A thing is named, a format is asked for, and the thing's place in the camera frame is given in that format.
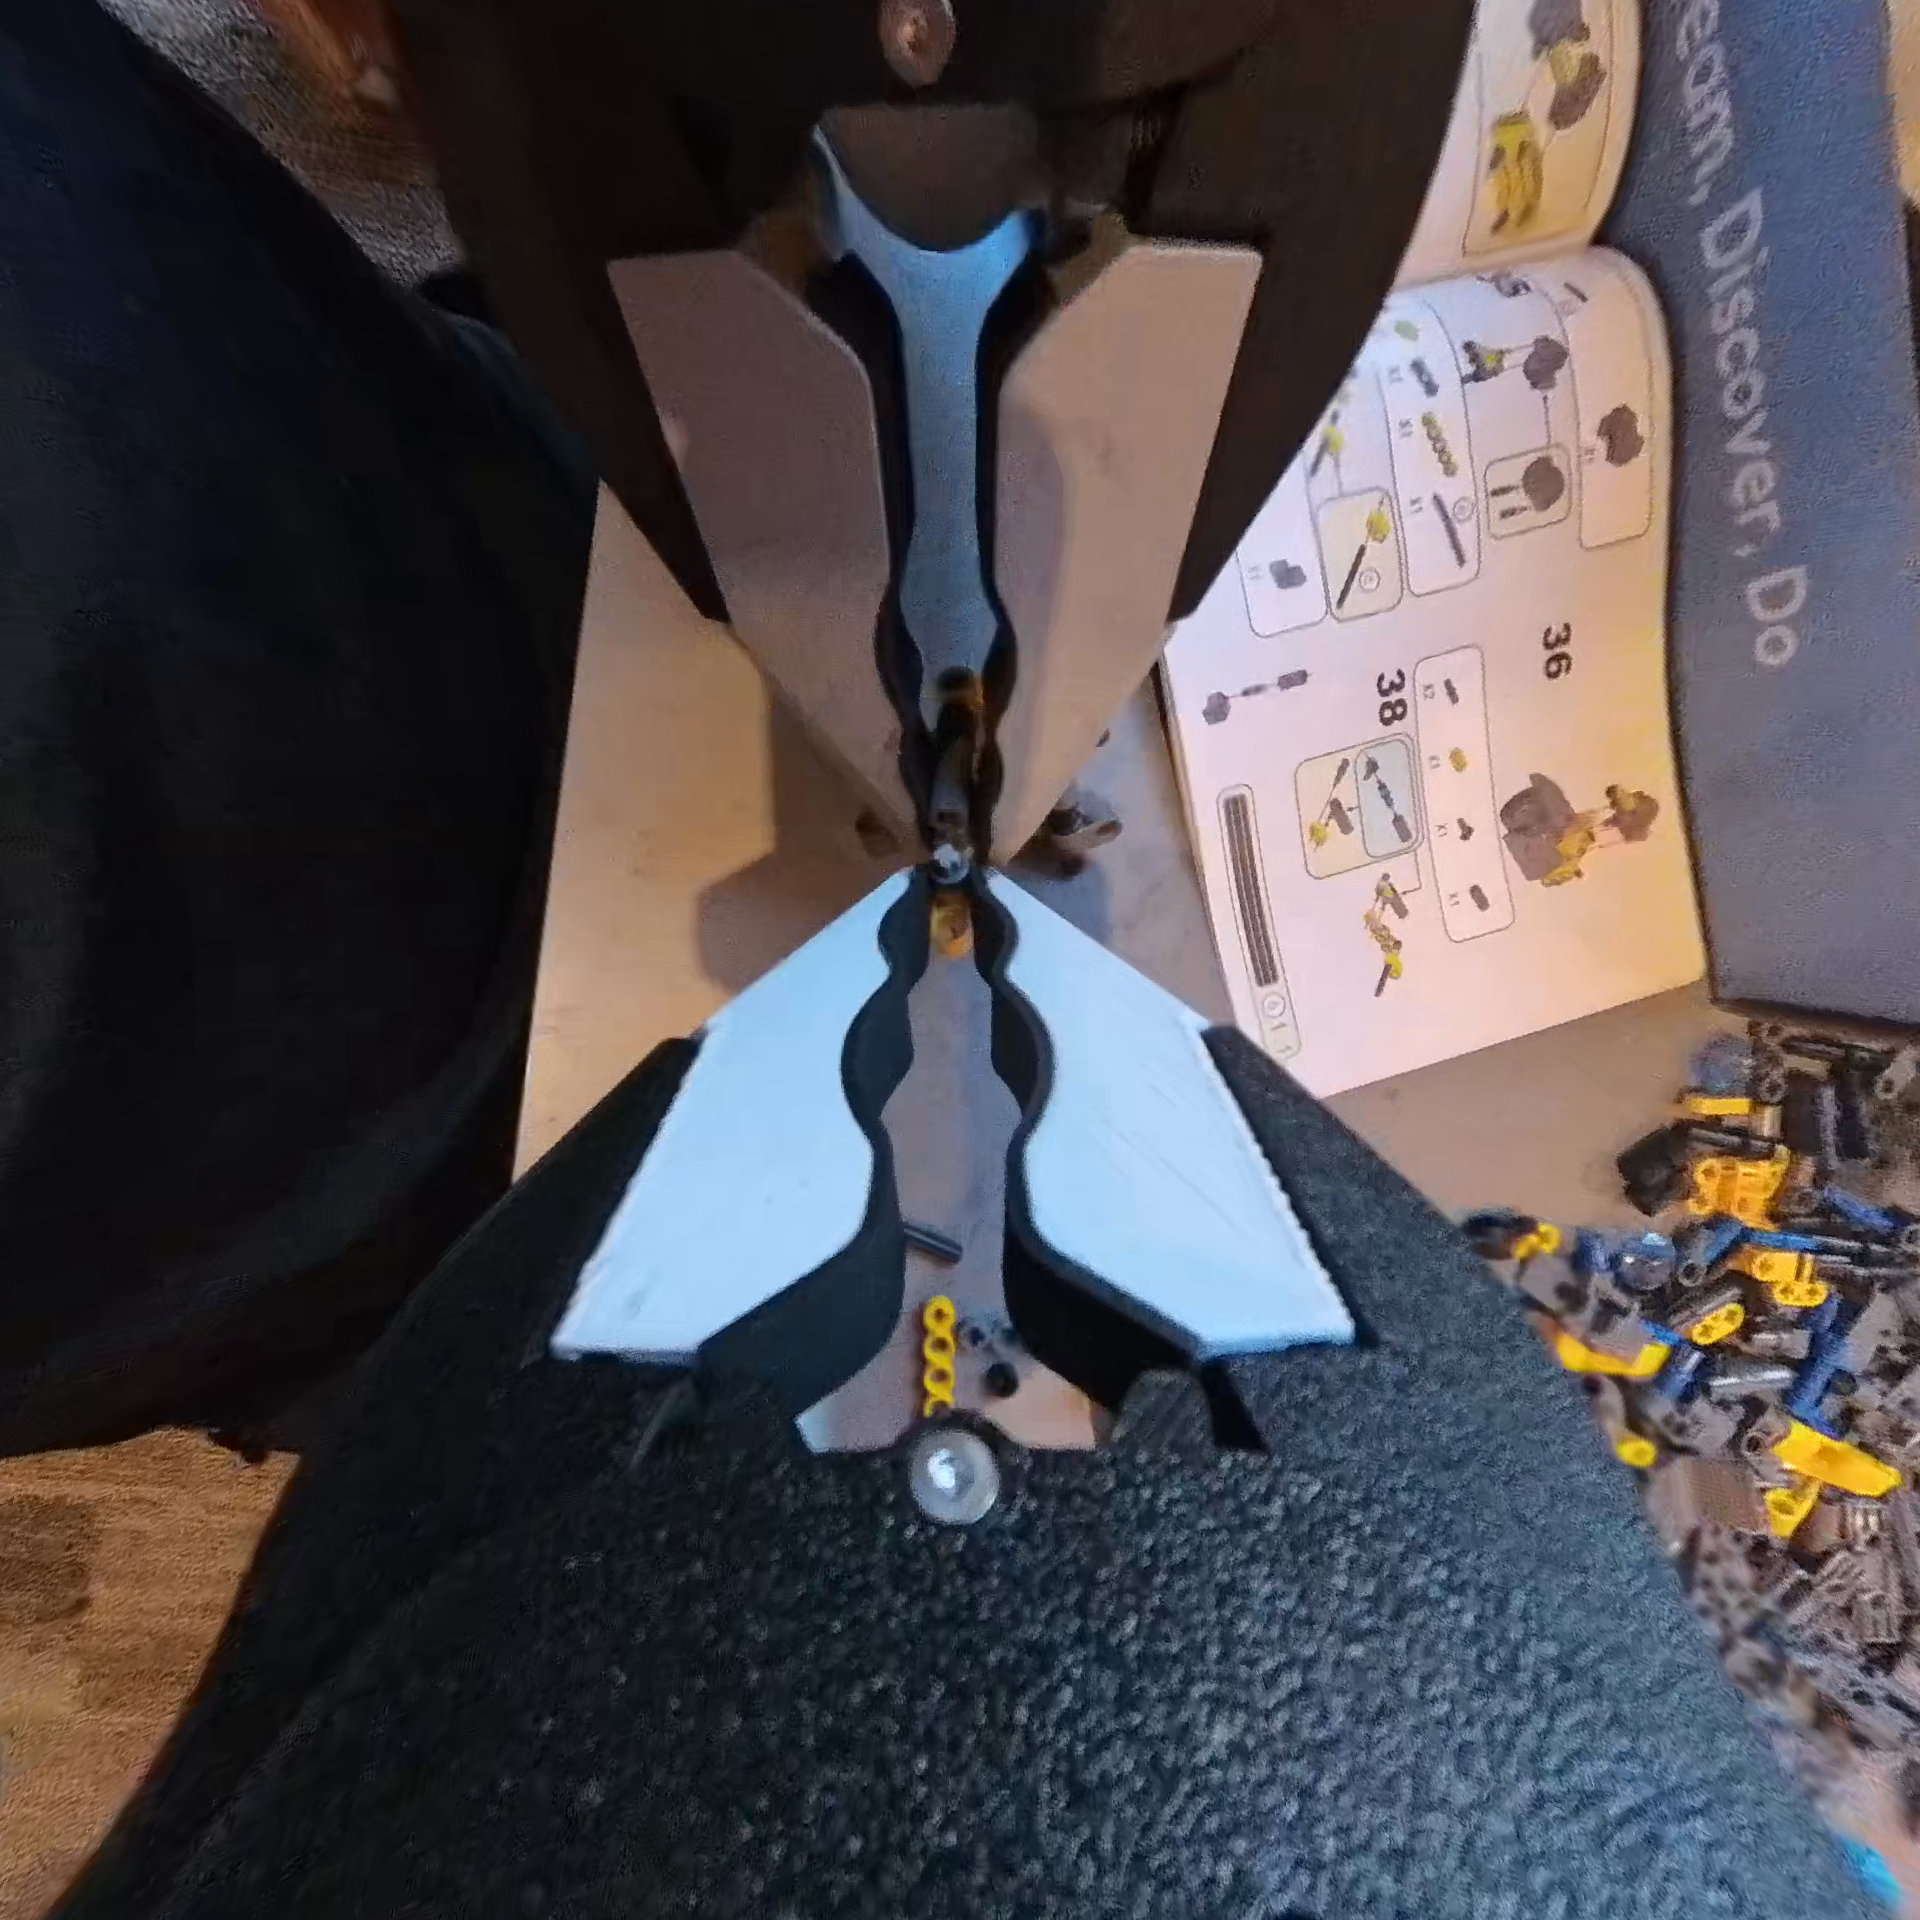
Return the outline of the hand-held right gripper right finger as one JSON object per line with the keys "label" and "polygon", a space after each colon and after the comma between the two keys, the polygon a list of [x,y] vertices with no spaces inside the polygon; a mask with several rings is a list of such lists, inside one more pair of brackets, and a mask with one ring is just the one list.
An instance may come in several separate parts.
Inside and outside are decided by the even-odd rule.
{"label": "hand-held right gripper right finger", "polygon": [[1107,1413],[1150,1373],[1239,1413],[1226,1364],[1351,1346],[1211,1024],[1004,875],[971,877],[971,955],[1017,1105],[1001,1287],[1026,1350]]}

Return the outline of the grey-blue cardboard box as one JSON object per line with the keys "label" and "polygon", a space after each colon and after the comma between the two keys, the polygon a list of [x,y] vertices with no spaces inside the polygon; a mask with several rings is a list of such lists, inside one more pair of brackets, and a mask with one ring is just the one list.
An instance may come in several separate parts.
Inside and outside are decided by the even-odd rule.
{"label": "grey-blue cardboard box", "polygon": [[1918,428],[1886,3],[1644,3],[1605,238],[1667,325],[1667,677],[1713,995],[1914,1029]]}

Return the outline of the grey desk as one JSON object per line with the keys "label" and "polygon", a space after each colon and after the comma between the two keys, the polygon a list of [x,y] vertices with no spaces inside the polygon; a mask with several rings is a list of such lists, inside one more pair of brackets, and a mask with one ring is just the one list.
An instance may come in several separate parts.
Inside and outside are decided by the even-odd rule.
{"label": "grey desk", "polygon": [[[1022,886],[1202,1014],[1230,1009],[1148,677],[1087,783],[1121,835],[1073,875]],[[697,616],[624,510],[595,510],[540,949],[515,1172],[657,1041],[695,1029],[882,875],[852,790],[754,661]],[[908,1311],[945,1291],[1000,1308],[1001,1166],[1015,1110],[989,1064],[987,995],[935,958],[914,995],[915,1059],[886,1118],[909,1223],[959,1243],[906,1255]],[[1442,1212],[1514,1205],[1563,1226],[1624,1222],[1614,1157],[1653,1124],[1683,1056],[1726,1019],[1683,985],[1333,1093],[1342,1122]],[[1868,1732],[1812,1667],[1762,1651],[1731,1547],[1699,1547],[1707,1630],[1786,1755],[1835,1805],[1886,1801],[1915,1836],[1915,1730]]]}

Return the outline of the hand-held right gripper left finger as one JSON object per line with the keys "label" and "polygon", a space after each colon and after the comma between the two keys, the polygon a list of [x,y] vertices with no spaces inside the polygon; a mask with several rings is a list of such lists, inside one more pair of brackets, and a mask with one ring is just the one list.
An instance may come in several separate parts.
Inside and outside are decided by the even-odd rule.
{"label": "hand-held right gripper left finger", "polygon": [[705,1022],[552,1356],[807,1413],[886,1347],[906,1261],[886,1108],[921,974],[924,875],[906,870]]}

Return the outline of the person's black top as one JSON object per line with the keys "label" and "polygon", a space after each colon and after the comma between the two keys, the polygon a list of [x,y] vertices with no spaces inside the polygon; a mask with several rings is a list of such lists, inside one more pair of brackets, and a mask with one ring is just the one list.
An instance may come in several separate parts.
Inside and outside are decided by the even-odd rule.
{"label": "person's black top", "polygon": [[3,1458],[246,1428],[503,1193],[595,482],[97,3],[2,17]]}

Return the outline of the white instruction booklet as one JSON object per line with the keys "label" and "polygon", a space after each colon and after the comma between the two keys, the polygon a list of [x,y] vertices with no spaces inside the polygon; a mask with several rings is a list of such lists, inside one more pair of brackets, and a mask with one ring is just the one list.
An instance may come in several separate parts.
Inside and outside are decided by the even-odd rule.
{"label": "white instruction booklet", "polygon": [[1232,1019],[1317,1095],[1705,972],[1667,324],[1597,241],[1641,14],[1476,6],[1395,286],[1166,644]]}

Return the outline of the pile of small building bricks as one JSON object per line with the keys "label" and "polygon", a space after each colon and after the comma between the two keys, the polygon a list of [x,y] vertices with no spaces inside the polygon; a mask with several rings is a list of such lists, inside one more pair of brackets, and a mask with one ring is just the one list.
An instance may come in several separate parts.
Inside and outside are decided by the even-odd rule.
{"label": "pile of small building bricks", "polygon": [[1631,1219],[1459,1219],[1739,1685],[1894,1752],[1918,1719],[1915,1091],[1915,1038],[1753,1019],[1617,1154]]}

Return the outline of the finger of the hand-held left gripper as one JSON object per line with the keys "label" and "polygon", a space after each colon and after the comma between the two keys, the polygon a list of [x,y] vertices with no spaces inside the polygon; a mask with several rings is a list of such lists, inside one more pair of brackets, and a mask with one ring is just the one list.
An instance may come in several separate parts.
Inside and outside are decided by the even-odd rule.
{"label": "finger of the hand-held left gripper", "polygon": [[1010,663],[993,866],[1044,828],[1164,649],[1259,273],[1250,248],[1128,241],[1000,380],[982,535]]}
{"label": "finger of the hand-held left gripper", "polygon": [[925,663],[898,310],[852,248],[614,260],[724,620],[908,861],[928,851]]}

